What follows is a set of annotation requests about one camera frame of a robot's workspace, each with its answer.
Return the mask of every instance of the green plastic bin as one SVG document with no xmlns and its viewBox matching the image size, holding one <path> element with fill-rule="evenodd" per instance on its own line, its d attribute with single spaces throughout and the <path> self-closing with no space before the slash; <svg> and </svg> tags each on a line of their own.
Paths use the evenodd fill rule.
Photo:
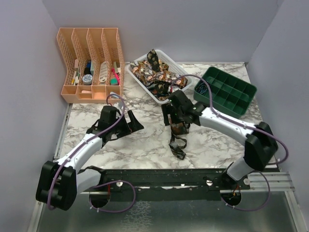
<svg viewBox="0 0 309 232">
<path fill-rule="evenodd" d="M 255 86 L 216 67 L 209 67 L 202 78 L 211 87 L 213 107 L 235 118 L 246 113 L 257 91 Z M 197 92 L 201 82 L 195 86 L 193 97 L 196 101 L 209 105 L 209 92 L 206 91 L 203 95 Z"/>
</svg>

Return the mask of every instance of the wall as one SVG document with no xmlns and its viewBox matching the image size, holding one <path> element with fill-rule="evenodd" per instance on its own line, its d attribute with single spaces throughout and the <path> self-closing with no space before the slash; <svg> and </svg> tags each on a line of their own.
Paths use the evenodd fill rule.
<svg viewBox="0 0 309 232">
<path fill-rule="evenodd" d="M 309 1 L 285 0 L 248 65 L 263 118 L 286 142 L 292 176 L 309 225 Z"/>
<path fill-rule="evenodd" d="M 42 0 L 57 27 L 119 27 L 124 56 L 247 62 L 282 0 Z"/>
<path fill-rule="evenodd" d="M 40 0 L 0 8 L 0 231 L 26 231 L 64 116 L 57 28 Z"/>
</svg>

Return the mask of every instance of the purple cable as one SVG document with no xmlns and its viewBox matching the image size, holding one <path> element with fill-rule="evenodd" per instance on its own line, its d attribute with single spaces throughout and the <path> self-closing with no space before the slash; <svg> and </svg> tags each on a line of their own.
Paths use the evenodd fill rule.
<svg viewBox="0 0 309 232">
<path fill-rule="evenodd" d="M 53 192 L 53 189 L 54 189 L 54 187 L 55 187 L 55 183 L 56 183 L 56 181 L 57 181 L 57 179 L 58 179 L 58 177 L 59 177 L 59 174 L 60 174 L 62 168 L 64 167 L 64 165 L 66 165 L 66 163 L 69 162 L 69 160 L 70 160 L 70 159 L 71 159 L 71 158 L 72 158 L 84 145 L 86 145 L 86 144 L 87 144 L 88 142 L 90 142 L 91 140 L 97 138 L 97 137 L 100 136 L 101 134 L 103 134 L 103 133 L 109 131 L 110 129 L 112 129 L 112 128 L 113 128 L 114 126 L 116 126 L 116 125 L 120 122 L 120 120 L 124 117 L 124 115 L 125 115 L 125 108 L 126 108 L 125 101 L 124 101 L 123 98 L 120 97 L 118 94 L 112 93 L 112 94 L 108 95 L 107 98 L 106 98 L 106 103 L 107 103 L 107 104 L 108 104 L 108 98 L 109 98 L 110 96 L 116 96 L 116 97 L 118 97 L 118 98 L 121 100 L 122 104 L 123 104 L 123 109 L 122 109 L 122 113 L 121 113 L 120 117 L 119 117 L 119 118 L 117 119 L 117 121 L 115 121 L 114 124 L 112 124 L 110 127 L 108 127 L 107 129 L 101 131 L 100 133 L 98 133 L 98 134 L 92 136 L 91 138 L 87 139 L 86 142 L 83 142 L 82 144 L 80 144 L 80 145 L 72 152 L 72 154 L 60 165 L 60 167 L 58 168 L 58 170 L 57 170 L 57 172 L 56 172 L 56 174 L 55 174 L 55 176 L 54 176 L 54 178 L 53 178 L 52 184 L 51 184 L 51 186 L 50 186 L 50 188 L 49 188 L 49 192 L 48 192 L 48 197 L 47 197 L 47 208 L 48 208 L 49 210 L 54 210 L 54 209 L 56 208 L 56 207 L 51 206 L 51 204 L 50 204 L 50 203 L 51 203 L 51 199 L 52 199 L 52 192 Z"/>
<path fill-rule="evenodd" d="M 117 183 L 117 182 L 123 182 L 123 183 L 126 183 L 128 185 L 130 185 L 130 187 L 132 188 L 133 190 L 133 200 L 131 202 L 131 204 L 125 208 L 125 209 L 122 209 L 122 210 L 107 210 L 107 209 L 102 209 L 102 208 L 95 208 L 92 203 L 91 203 L 91 200 L 89 198 L 89 203 L 91 205 L 91 208 L 94 208 L 96 210 L 99 210 L 99 211 L 102 211 L 102 212 L 106 212 L 106 213 L 122 213 L 124 211 L 127 211 L 129 210 L 130 208 L 132 208 L 132 206 L 134 205 L 135 203 L 135 199 L 136 199 L 136 192 L 135 192 L 135 189 L 134 189 L 134 186 L 130 183 L 130 182 L 127 182 L 125 180 L 114 180 L 114 181 L 111 181 L 111 182 L 107 182 L 105 184 L 102 184 L 102 185 L 97 185 L 97 186 L 94 186 L 92 187 L 92 189 L 97 189 L 97 188 L 100 188 L 100 187 L 103 187 L 103 186 L 106 186 L 106 185 L 110 185 L 110 184 L 114 184 L 114 183 Z"/>
<path fill-rule="evenodd" d="M 196 78 L 200 79 L 200 80 L 207 86 L 207 89 L 208 89 L 208 92 L 209 92 L 210 109 L 211 109 L 211 111 L 214 112 L 215 115 L 217 115 L 217 116 L 220 117 L 220 118 L 225 119 L 225 120 L 228 121 L 228 122 L 234 123 L 235 125 L 238 125 L 238 126 L 240 126 L 240 127 L 248 128 L 248 129 L 251 129 L 251 130 L 253 130 L 253 131 L 260 132 L 260 133 L 262 133 L 262 134 L 264 134 L 264 135 L 266 135 L 266 136 L 268 136 L 268 137 L 270 137 L 270 138 L 276 140 L 277 142 L 279 142 L 279 143 L 283 146 L 283 148 L 284 148 L 284 150 L 285 150 L 285 157 L 284 157 L 282 160 L 278 161 L 278 162 L 269 163 L 269 165 L 271 165 L 271 164 L 280 164 L 280 163 L 285 162 L 285 161 L 288 159 L 288 157 L 289 157 L 289 150 L 288 150 L 287 146 L 283 143 L 283 141 L 281 141 L 281 140 L 278 139 L 277 137 L 273 136 L 272 134 L 267 133 L 266 131 L 260 130 L 260 129 L 255 128 L 255 127 L 246 126 L 246 125 L 244 125 L 244 124 L 242 124 L 242 123 L 236 122 L 236 121 L 234 121 L 234 120 L 232 120 L 232 119 L 230 119 L 230 118 L 227 118 L 227 117 L 221 115 L 220 113 L 218 113 L 217 111 L 215 111 L 215 109 L 214 109 L 214 107 L 213 107 L 213 105 L 212 105 L 212 93 L 211 93 L 211 88 L 210 88 L 209 84 L 207 83 L 207 81 L 205 81 L 203 78 L 201 78 L 201 77 L 199 77 L 199 76 L 197 76 L 197 75 L 193 75 L 193 74 L 182 75 L 182 76 L 178 77 L 177 79 L 180 79 L 180 78 L 185 77 L 185 76 L 196 77 Z"/>
<path fill-rule="evenodd" d="M 258 210 L 264 208 L 264 207 L 268 204 L 269 199 L 270 199 L 270 185 L 269 185 L 269 182 L 268 182 L 266 176 L 265 176 L 263 173 L 261 173 L 260 171 L 257 171 L 257 172 L 258 172 L 259 174 L 261 174 L 261 175 L 264 177 L 264 179 L 265 179 L 265 181 L 266 181 L 266 184 L 267 184 L 267 187 L 268 187 L 267 199 L 265 200 L 265 202 L 264 202 L 261 206 L 255 208 L 255 209 L 242 209 L 242 208 L 237 208 L 237 207 L 234 207 L 234 206 L 232 206 L 232 205 L 226 203 L 225 200 L 224 200 L 223 198 L 221 198 L 222 201 L 224 201 L 228 207 L 231 207 L 231 208 L 233 208 L 233 209 L 237 209 L 237 210 L 239 210 L 239 211 L 244 211 L 244 212 L 258 211 Z"/>
</svg>

